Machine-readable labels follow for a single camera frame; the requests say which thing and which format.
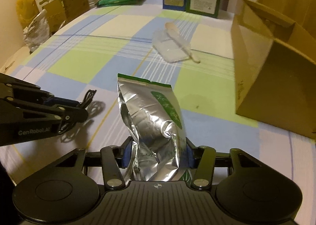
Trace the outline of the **open cardboard box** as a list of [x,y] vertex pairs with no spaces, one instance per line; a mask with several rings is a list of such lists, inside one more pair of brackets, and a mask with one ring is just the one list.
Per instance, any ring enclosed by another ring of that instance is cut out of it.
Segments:
[[315,138],[315,39],[250,0],[237,0],[231,39],[236,113]]

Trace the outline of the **crumpled silver bag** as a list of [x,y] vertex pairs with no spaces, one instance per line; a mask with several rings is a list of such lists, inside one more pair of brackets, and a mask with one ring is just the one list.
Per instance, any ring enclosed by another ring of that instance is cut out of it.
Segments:
[[23,30],[24,43],[33,53],[45,41],[50,38],[50,28],[46,19],[47,11],[43,9]]

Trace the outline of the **yellow plastic bag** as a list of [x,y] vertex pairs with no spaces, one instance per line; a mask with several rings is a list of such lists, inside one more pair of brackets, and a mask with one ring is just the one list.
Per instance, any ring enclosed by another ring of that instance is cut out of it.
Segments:
[[36,17],[36,15],[38,15],[39,10],[35,0],[17,0],[16,13],[18,21],[22,29],[24,29],[29,26],[31,21]]

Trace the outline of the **silver foil pouch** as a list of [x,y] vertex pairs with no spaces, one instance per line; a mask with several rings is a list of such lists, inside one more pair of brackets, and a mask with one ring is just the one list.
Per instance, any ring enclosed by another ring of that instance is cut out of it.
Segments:
[[117,75],[118,105],[133,138],[129,181],[192,180],[182,113],[170,84]]

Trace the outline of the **checkered tablecloth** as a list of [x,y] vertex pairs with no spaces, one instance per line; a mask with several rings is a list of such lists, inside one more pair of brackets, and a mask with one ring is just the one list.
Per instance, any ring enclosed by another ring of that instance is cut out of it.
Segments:
[[86,122],[60,136],[1,148],[1,163],[19,182],[77,147],[119,145],[129,131],[120,114],[118,82],[171,88],[179,110],[166,111],[196,145],[219,152],[237,147],[292,179],[315,188],[315,142],[235,112],[233,14],[216,19],[166,10],[160,0],[140,6],[94,8],[70,22],[23,61],[11,76],[57,97],[96,94]]

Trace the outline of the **wooden spoon in wrapper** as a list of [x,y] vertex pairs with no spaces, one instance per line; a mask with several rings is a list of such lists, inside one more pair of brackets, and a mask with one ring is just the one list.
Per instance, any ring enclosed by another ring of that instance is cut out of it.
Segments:
[[172,23],[165,23],[168,36],[185,52],[185,54],[195,63],[200,63],[200,58],[192,53],[189,43],[180,35],[179,28]]

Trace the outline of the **brown cardboard box on floor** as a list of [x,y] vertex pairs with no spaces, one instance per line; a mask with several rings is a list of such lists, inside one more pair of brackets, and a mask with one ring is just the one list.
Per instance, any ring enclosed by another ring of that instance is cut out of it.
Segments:
[[88,0],[35,0],[35,3],[39,12],[46,10],[51,34],[90,9]]

